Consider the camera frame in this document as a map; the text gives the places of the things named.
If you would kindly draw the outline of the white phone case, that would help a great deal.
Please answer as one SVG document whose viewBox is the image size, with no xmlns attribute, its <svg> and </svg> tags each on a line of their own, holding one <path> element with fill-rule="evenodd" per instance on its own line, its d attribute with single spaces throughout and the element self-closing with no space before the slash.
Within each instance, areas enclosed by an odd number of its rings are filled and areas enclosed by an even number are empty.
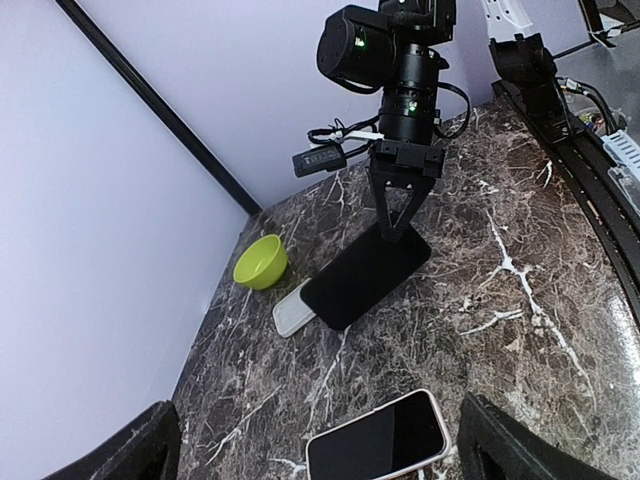
<svg viewBox="0 0 640 480">
<path fill-rule="evenodd" d="M 315 313 L 301 299 L 301 290 L 309 281 L 310 278 L 305 279 L 273 307 L 276 331 L 283 338 L 291 337 L 315 318 Z"/>
</svg>

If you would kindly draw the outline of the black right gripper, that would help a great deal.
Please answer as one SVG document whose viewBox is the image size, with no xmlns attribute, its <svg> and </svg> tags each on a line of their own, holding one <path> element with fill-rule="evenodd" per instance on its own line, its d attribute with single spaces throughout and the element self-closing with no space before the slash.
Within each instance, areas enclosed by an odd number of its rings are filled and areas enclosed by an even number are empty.
<svg viewBox="0 0 640 480">
<path fill-rule="evenodd" d="M 376 140 L 369 149 L 368 178 L 381 236 L 398 241 L 440 178 L 445 149 L 397 140 Z"/>
</svg>

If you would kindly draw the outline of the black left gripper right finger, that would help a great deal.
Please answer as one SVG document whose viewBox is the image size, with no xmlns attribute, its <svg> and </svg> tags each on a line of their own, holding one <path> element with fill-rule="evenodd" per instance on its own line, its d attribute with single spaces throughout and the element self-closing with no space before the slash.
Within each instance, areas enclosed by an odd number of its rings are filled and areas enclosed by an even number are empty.
<svg viewBox="0 0 640 480">
<path fill-rule="evenodd" d="M 483 395 L 465 394 L 457 435 L 465 479 L 597 479 L 610 476 L 545 442 Z"/>
</svg>

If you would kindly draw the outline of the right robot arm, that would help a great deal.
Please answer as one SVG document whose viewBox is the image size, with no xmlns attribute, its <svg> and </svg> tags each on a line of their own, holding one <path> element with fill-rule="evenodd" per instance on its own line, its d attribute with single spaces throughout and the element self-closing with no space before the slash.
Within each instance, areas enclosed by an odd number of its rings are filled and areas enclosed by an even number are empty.
<svg viewBox="0 0 640 480">
<path fill-rule="evenodd" d="M 441 177 L 445 138 L 437 92 L 458 96 L 439 79 L 448 62 L 436 46 L 453 38 L 453 1 L 381 1 L 347 5 L 330 15 L 319 40 L 320 73 L 362 95 L 380 92 L 378 139 L 368 143 L 368 176 L 382 237 L 398 241 Z"/>
</svg>

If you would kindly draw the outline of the black smartphone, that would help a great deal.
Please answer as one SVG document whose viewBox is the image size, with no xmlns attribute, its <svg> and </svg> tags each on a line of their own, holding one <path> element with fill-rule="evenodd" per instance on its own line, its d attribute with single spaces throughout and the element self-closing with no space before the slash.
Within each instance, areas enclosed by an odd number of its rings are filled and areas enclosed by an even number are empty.
<svg viewBox="0 0 640 480">
<path fill-rule="evenodd" d="M 387 297 L 431 256 L 413 228 L 396 241 L 371 225 L 300 291 L 301 300 L 334 331 L 343 331 Z"/>
</svg>

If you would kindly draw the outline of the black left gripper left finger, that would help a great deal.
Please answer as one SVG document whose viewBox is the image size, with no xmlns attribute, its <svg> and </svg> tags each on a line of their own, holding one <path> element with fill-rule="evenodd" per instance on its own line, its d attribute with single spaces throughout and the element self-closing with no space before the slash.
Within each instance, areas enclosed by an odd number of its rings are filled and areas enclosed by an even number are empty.
<svg viewBox="0 0 640 480">
<path fill-rule="evenodd" d="M 84 457 L 50 479 L 175 479 L 181 449 L 179 416 L 170 401 L 151 405 Z"/>
</svg>

